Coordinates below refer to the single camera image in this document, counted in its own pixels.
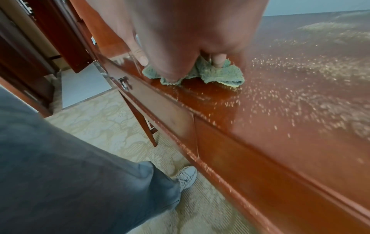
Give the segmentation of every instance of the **pant leg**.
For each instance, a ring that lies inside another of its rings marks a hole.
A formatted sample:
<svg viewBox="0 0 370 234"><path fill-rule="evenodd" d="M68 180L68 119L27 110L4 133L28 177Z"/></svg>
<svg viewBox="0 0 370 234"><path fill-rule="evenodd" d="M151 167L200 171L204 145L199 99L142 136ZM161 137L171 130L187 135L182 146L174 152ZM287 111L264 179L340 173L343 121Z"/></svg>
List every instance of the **pant leg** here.
<svg viewBox="0 0 370 234"><path fill-rule="evenodd" d="M55 128L0 88L0 233L126 233L180 186Z"/></svg>

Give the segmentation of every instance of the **sneaker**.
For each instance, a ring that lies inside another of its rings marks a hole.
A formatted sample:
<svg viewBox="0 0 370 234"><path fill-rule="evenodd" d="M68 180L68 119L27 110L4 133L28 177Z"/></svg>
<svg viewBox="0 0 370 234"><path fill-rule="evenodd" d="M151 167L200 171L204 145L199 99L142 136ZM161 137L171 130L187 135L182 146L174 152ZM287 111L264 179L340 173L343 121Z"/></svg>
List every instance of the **sneaker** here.
<svg viewBox="0 0 370 234"><path fill-rule="evenodd" d="M197 173L198 172L195 167L189 166L182 168L177 175L175 175L174 179L178 180L180 183L180 192L193 185L197 179Z"/></svg>

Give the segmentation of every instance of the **drawer handle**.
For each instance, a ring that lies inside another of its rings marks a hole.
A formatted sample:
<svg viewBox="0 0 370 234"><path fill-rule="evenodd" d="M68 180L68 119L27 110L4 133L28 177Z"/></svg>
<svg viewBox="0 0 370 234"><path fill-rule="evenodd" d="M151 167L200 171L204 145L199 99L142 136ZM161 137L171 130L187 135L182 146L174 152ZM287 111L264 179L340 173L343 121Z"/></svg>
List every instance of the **drawer handle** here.
<svg viewBox="0 0 370 234"><path fill-rule="evenodd" d="M122 78L119 78L118 81L121 83L123 90L126 92L129 92L128 85L126 84L127 77L124 76Z"/></svg>

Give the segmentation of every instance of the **beige carpet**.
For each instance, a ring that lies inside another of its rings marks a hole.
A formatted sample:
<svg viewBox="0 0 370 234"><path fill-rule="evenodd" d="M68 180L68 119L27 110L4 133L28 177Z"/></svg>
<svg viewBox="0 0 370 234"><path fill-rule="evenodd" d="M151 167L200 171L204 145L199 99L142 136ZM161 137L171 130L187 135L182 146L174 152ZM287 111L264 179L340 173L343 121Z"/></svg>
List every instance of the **beige carpet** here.
<svg viewBox="0 0 370 234"><path fill-rule="evenodd" d="M152 161L167 175L188 161L160 133L154 148L117 90L63 110L47 120L110 153L138 162ZM199 174L180 204L132 230L130 234L256 233L225 198Z"/></svg>

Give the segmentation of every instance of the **green cloth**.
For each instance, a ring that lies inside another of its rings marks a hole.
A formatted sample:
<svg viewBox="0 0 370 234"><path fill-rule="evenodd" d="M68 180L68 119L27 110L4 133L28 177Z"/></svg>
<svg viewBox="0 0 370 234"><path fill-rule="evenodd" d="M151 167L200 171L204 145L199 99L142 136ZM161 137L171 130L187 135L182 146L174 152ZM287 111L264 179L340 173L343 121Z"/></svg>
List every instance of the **green cloth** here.
<svg viewBox="0 0 370 234"><path fill-rule="evenodd" d="M143 69L143 74L149 79L160 78L161 84L163 85L177 85L184 79L191 79L194 77L200 77L205 83L215 81L233 87L238 87L245 81L243 73L237 66L231 65L230 60L227 59L222 68L215 68L212 66L211 61L206 61L203 57L197 59L189 74L175 83L167 82L150 65Z"/></svg>

